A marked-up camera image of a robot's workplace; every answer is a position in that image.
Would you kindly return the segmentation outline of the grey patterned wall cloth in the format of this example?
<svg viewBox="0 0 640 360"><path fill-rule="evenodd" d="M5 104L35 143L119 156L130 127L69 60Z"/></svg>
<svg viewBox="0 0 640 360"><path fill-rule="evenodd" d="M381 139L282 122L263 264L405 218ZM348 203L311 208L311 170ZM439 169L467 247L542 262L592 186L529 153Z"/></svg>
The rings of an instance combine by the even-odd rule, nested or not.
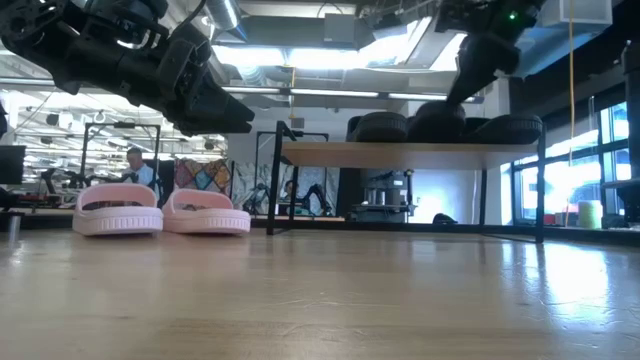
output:
<svg viewBox="0 0 640 360"><path fill-rule="evenodd" d="M291 165L280 165L278 180L278 200L284 196L285 183L292 180L294 168ZM259 183L271 186L271 171L269 164L256 166L253 163L234 164L232 177L232 202L237 209L242 209L243 203L249 197L251 190ZM335 216L339 183L337 168L300 167L298 171L296 214L300 216ZM262 204L260 215L266 215L269 209L270 197ZM288 203L276 206L276 213L287 215Z"/></svg>

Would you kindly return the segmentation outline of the black monitor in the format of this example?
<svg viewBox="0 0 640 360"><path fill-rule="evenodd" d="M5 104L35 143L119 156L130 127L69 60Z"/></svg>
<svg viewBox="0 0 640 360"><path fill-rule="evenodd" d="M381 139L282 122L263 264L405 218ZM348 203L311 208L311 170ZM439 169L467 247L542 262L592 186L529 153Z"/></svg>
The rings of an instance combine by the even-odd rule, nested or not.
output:
<svg viewBox="0 0 640 360"><path fill-rule="evenodd" d="M25 146L0 145L0 185L22 183L25 154Z"/></svg>

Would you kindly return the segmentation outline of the yellow-green roll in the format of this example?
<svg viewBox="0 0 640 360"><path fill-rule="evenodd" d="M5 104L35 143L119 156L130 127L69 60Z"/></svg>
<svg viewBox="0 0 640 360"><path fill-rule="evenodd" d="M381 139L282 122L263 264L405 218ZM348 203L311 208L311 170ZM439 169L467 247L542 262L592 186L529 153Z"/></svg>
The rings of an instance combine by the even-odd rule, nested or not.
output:
<svg viewBox="0 0 640 360"><path fill-rule="evenodd" d="M603 206L599 200L578 202L578 226L584 229L601 229Z"/></svg>

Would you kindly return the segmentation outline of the wooden shelf with black frame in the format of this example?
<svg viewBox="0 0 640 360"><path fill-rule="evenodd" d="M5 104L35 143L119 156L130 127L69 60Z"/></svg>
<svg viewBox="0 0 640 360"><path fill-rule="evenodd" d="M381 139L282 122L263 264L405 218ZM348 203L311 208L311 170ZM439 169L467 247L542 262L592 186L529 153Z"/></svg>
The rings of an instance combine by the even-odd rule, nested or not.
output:
<svg viewBox="0 0 640 360"><path fill-rule="evenodd" d="M282 131L287 124L276 123ZM473 170L481 173L479 223L486 223L488 171L509 161L538 156L536 223L543 224L546 136L537 144L445 144L445 143L360 143L287 142L282 153L294 166L391 170Z"/></svg>

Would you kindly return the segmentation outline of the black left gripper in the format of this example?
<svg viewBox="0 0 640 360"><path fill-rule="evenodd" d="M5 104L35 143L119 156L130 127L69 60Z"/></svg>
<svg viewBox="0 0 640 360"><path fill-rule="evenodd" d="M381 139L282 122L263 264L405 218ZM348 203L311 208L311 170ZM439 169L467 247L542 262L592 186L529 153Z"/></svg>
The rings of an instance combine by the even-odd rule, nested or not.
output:
<svg viewBox="0 0 640 360"><path fill-rule="evenodd" d="M249 133L254 112L215 83L210 56L206 42L169 39L157 69L163 114L183 135Z"/></svg>

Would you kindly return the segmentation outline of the grey equipment cart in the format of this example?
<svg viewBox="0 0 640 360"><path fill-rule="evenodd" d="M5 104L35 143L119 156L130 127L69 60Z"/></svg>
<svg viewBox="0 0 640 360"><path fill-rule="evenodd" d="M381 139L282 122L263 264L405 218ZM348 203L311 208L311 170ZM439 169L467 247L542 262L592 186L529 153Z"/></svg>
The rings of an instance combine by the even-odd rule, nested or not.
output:
<svg viewBox="0 0 640 360"><path fill-rule="evenodd" d="M362 169L363 199L351 207L348 220L361 223L408 223L414 215L413 169Z"/></svg>

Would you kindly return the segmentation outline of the black partition panel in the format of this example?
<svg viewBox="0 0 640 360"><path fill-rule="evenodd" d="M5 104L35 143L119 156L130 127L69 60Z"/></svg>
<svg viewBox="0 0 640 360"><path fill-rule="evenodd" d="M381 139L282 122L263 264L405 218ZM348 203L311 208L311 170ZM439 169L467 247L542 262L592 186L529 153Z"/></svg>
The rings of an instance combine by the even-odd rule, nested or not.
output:
<svg viewBox="0 0 640 360"><path fill-rule="evenodd" d="M164 193L171 193L174 189L175 161L160 160L157 168L158 179Z"/></svg>

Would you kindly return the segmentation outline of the long linear ceiling light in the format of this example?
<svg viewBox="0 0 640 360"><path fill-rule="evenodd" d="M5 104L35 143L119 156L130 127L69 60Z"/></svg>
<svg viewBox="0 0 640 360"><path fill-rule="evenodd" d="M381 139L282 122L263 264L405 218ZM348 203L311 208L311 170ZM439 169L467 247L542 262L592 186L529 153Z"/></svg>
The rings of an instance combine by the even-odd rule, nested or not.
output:
<svg viewBox="0 0 640 360"><path fill-rule="evenodd" d="M51 79L45 78L18 78L0 77L0 85L13 87L56 87ZM350 97L379 100L405 100L405 101L440 101L447 96L440 93L398 93L375 92L357 90L330 90L288 87L249 87L249 86L223 86L223 90L231 94L256 94L256 95L285 95L285 96L325 96L325 97Z"/></svg>

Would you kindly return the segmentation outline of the black aluminium table frame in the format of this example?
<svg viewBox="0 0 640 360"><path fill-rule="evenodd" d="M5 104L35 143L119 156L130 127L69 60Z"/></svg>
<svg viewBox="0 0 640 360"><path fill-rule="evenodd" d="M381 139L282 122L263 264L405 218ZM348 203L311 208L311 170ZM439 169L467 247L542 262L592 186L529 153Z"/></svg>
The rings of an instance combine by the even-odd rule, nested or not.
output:
<svg viewBox="0 0 640 360"><path fill-rule="evenodd" d="M32 229L44 228L70 228L72 227L73 214L63 216L36 216L29 215ZM253 219L251 229L263 228L268 235L277 234L281 229L307 229L307 230L341 230L341 231L394 231L394 232L424 232L424 233L461 233L478 235L505 235L512 238L514 235L532 236L537 243L542 243L546 238L568 239L576 241L593 242L597 244L625 245L640 247L640 232L637 231L612 231L612 230L585 230L585 229L561 229L546 227L542 224L536 226L504 226L504 225L434 225L411 223L361 223L346 221L311 221L297 219Z"/></svg>

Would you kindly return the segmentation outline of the colourful patchwork quilt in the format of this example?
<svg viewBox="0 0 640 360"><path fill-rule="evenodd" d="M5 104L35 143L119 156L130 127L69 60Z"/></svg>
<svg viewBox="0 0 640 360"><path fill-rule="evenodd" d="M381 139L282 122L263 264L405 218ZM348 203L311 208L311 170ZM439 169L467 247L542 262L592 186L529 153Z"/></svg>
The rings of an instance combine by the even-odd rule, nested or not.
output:
<svg viewBox="0 0 640 360"><path fill-rule="evenodd" d="M175 163L174 185L177 188L229 195L231 182L232 172L224 159L206 163L179 159Z"/></svg>

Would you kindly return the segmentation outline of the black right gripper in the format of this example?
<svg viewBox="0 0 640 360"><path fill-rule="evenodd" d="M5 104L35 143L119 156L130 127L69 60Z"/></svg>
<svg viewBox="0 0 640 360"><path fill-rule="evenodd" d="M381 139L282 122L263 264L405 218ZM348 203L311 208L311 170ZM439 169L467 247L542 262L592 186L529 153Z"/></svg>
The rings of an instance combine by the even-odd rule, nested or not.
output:
<svg viewBox="0 0 640 360"><path fill-rule="evenodd" d="M467 36L456 61L458 72L446 102L459 105L497 79L511 75L520 50L497 35L521 35L533 27L547 0L441 0L435 31L458 31Z"/></svg>

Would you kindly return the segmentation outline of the pink rubber slide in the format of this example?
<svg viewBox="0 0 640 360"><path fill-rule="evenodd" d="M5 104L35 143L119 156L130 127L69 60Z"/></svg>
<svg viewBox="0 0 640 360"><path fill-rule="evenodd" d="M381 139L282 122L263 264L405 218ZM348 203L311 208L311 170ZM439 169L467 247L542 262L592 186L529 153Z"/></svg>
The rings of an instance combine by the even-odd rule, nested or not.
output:
<svg viewBox="0 0 640 360"><path fill-rule="evenodd" d="M178 189L162 207L164 230L172 233L244 234L251 216L236 210L228 196L195 189Z"/></svg>
<svg viewBox="0 0 640 360"><path fill-rule="evenodd" d="M72 229L84 236L144 234L161 232L163 223L163 212L151 188L105 183L79 193Z"/></svg>

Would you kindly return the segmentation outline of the black rubber slide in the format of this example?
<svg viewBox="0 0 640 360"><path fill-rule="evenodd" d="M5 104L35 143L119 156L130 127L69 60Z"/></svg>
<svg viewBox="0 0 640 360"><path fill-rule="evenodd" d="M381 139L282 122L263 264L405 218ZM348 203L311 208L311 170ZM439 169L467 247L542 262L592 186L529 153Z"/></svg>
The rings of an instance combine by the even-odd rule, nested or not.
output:
<svg viewBox="0 0 640 360"><path fill-rule="evenodd" d="M543 122L535 115L500 115L466 119L461 140L474 144L528 145L542 134Z"/></svg>
<svg viewBox="0 0 640 360"><path fill-rule="evenodd" d="M347 125L347 142L402 143L407 138L408 120L394 112L372 112L352 117Z"/></svg>
<svg viewBox="0 0 640 360"><path fill-rule="evenodd" d="M411 143L452 143L465 128L466 112L446 101L422 104L410 118L407 141Z"/></svg>

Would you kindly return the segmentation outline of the black metal stand frame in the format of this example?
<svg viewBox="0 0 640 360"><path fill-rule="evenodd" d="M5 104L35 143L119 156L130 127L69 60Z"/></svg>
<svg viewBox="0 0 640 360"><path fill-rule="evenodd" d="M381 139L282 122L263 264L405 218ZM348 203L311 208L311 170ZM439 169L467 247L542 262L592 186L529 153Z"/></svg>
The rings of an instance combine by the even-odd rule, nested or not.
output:
<svg viewBox="0 0 640 360"><path fill-rule="evenodd" d="M135 129L135 128L152 128L156 131L156 135L153 137L154 140L154 157L153 161L155 164L158 164L159 161L159 148L160 148L160 137L161 137L161 126L153 125L153 124L136 124L134 122L125 122L125 121L117 121L114 123L97 123L97 122L87 122L84 128L83 134L83 146L81 153L81 165L80 165L80 175L85 175L86 170L86 159L88 155L88 145L89 142L97 136L104 128L113 127L117 129Z"/></svg>
<svg viewBox="0 0 640 360"><path fill-rule="evenodd" d="M291 130L287 126L284 126L285 130L282 131L277 127L273 131L258 131L255 137L255 151L254 151L254 164L256 166L269 164L272 168L271 171L271 186L270 186L270 202L268 213L264 216L267 218L277 218L278 216L295 219L297 200L292 199L288 203L288 214L276 213L276 206L282 205L284 202L278 200L278 180L280 175L280 165L291 165L293 170L292 179L294 181L294 191L297 195L298 185L298 171L299 166L294 166L283 155L283 145L287 142L302 141L304 138L311 138L313 140L320 140L324 142L329 141L329 135L327 133L306 132L302 130Z"/></svg>

